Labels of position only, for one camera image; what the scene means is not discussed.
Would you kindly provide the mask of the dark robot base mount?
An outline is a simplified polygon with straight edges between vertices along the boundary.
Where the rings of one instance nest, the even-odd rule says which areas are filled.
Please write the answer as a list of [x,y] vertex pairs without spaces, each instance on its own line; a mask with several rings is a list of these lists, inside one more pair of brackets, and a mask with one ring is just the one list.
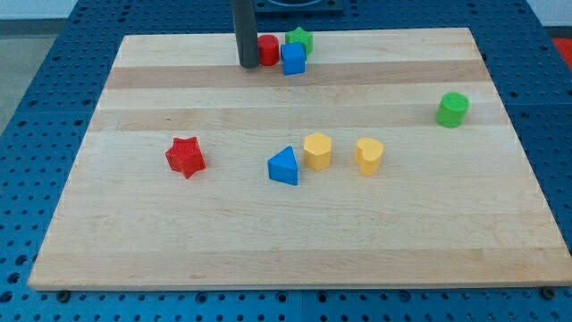
[[343,0],[255,0],[257,13],[328,13],[342,12]]

